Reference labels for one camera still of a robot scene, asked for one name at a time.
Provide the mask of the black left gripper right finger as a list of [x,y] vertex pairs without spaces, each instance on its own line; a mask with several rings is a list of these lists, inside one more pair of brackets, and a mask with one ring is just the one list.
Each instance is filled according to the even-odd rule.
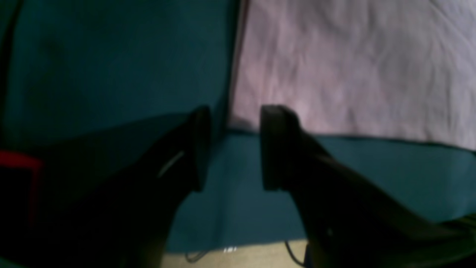
[[475,221],[428,222],[305,132],[282,105],[260,109],[265,190],[290,193],[315,268],[474,268]]

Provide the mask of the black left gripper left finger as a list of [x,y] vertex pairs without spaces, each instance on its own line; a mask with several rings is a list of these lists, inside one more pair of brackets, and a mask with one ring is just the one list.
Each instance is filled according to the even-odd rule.
[[49,233],[51,268],[158,268],[180,204],[207,178],[211,112],[149,145],[62,213]]

